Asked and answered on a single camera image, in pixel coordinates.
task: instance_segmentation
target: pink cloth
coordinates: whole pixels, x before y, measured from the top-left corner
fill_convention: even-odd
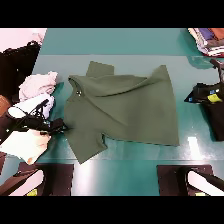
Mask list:
[[[57,72],[48,72],[46,75],[37,74],[28,76],[19,86],[20,101],[25,101],[42,93],[53,93],[57,74]]]

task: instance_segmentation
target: yellow label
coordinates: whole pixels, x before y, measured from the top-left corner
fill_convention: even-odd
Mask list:
[[[27,196],[37,196],[37,189],[33,189],[32,191],[30,191]]]
[[[222,102],[222,100],[216,94],[212,94],[212,95],[208,96],[208,99],[212,103]]]
[[[196,196],[206,196],[205,193],[203,193],[203,192],[195,193],[195,195],[196,195]]]

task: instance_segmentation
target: table surface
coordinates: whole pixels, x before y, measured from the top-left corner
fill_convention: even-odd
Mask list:
[[[121,30],[120,35],[122,32],[134,32],[128,30]],[[134,30],[135,35],[138,36],[137,44],[141,41],[140,34],[142,35],[146,31],[139,29],[140,34],[137,34],[137,29]],[[168,29],[158,30],[156,32],[166,35]],[[183,29],[170,29],[168,33],[176,35],[177,47],[170,49],[169,52],[163,51],[162,47],[160,47],[161,39],[156,42],[155,38],[151,40],[148,37],[151,42],[154,41],[155,45],[157,45],[158,55],[155,52],[156,48],[152,50],[146,46],[146,43],[144,44],[147,53],[142,53],[143,55],[138,55],[143,50],[142,44],[139,48],[135,45],[129,49],[128,45],[126,45],[122,50],[118,49],[118,47],[116,50],[112,50],[110,47],[113,44],[120,46],[119,44],[127,38],[124,34],[125,37],[121,35],[121,41],[116,39],[119,43],[113,42],[111,39],[113,43],[108,48],[105,47],[107,46],[104,45],[105,43],[102,43],[102,45],[100,45],[100,42],[97,42],[96,45],[92,43],[92,48],[90,46],[84,47],[81,55],[81,46],[84,46],[89,38],[86,35],[88,32],[89,34],[93,33],[93,29],[89,29],[89,31],[83,29],[80,31],[81,33],[78,31],[80,30],[73,29],[72,32],[72,29],[65,29],[63,36],[64,31],[59,32],[59,29],[48,29],[33,70],[33,74],[46,74],[49,71],[56,71],[59,74],[59,84],[53,93],[56,104],[51,111],[50,119],[64,116],[64,104],[72,92],[72,88],[68,83],[68,76],[71,74],[85,75],[90,61],[114,65],[115,74],[117,75],[134,74],[139,76],[147,76],[155,68],[163,64],[167,66],[176,97],[180,146],[124,142],[107,138],[107,150],[79,165],[67,139],[63,134],[60,134],[51,139],[48,150],[39,158],[38,162],[74,164],[72,195],[159,195],[156,173],[156,166],[159,164],[211,164],[214,174],[224,179],[222,173],[224,167],[224,143],[214,141],[210,126],[200,106],[184,102],[184,99],[197,82],[214,84],[219,81],[218,72],[212,68],[209,63],[210,59],[200,56],[198,52],[193,55],[194,41],[192,46],[188,48],[186,48],[185,42],[182,43],[184,45],[183,49],[180,47],[181,45],[178,45],[180,44],[177,41],[178,33],[179,35],[189,36],[190,34],[182,33],[184,32]],[[78,37],[71,41],[71,36],[74,37],[77,32]],[[94,37],[102,36],[102,32],[102,30],[96,29]],[[147,29],[147,35],[150,32],[152,36],[155,35],[155,29]],[[79,39],[80,43],[78,43],[77,38],[80,38],[84,33],[84,40]],[[19,159],[7,156],[0,176],[0,184],[17,171],[19,162]]]

